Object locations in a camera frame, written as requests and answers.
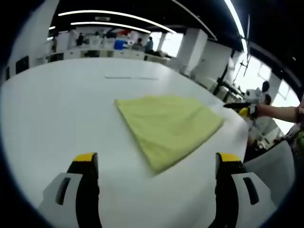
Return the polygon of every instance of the white pillar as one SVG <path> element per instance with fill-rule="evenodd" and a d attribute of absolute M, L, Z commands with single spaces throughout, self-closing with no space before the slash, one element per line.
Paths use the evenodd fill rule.
<path fill-rule="evenodd" d="M 158 51 L 160 51 L 161 48 L 162 48 L 163 42 L 165 41 L 165 38 L 166 38 L 166 34 L 167 33 L 162 33 L 161 34 L 161 39 L 160 39 L 160 42 L 158 43 L 158 47 L 157 47 Z"/>
<path fill-rule="evenodd" d="M 177 58 L 183 64 L 183 72 L 190 75 L 190 72 L 199 63 L 208 36 L 201 29 L 189 28 L 183 37 Z"/>
<path fill-rule="evenodd" d="M 270 79 L 269 79 L 269 90 L 268 94 L 271 97 L 271 103 L 273 103 L 281 85 L 281 79 L 278 78 L 274 73 L 271 72 Z"/>

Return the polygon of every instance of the chair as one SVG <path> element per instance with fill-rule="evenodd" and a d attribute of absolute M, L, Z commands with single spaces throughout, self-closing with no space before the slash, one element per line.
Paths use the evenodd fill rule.
<path fill-rule="evenodd" d="M 267 185 L 272 201 L 279 206 L 295 180 L 294 158 L 287 141 L 282 141 L 244 166 Z"/>

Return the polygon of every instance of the table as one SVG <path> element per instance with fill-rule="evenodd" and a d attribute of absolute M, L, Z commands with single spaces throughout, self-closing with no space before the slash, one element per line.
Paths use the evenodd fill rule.
<path fill-rule="evenodd" d="M 195 97 L 225 122 L 196 151 L 155 176 L 114 99 L 168 94 Z M 243 159 L 247 143 L 245 121 L 222 106 L 210 92 L 158 63 L 71 59 L 31 68 L 5 82 L 1 130 L 12 174 L 34 207 L 74 157 L 97 152 L 104 227 L 206 227 L 216 213 L 215 154 Z"/>

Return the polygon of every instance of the towel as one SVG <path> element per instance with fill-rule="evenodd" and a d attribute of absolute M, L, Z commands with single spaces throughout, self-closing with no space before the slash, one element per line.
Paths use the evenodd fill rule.
<path fill-rule="evenodd" d="M 115 104 L 156 173 L 193 152 L 224 121 L 194 98 L 145 96 Z"/>

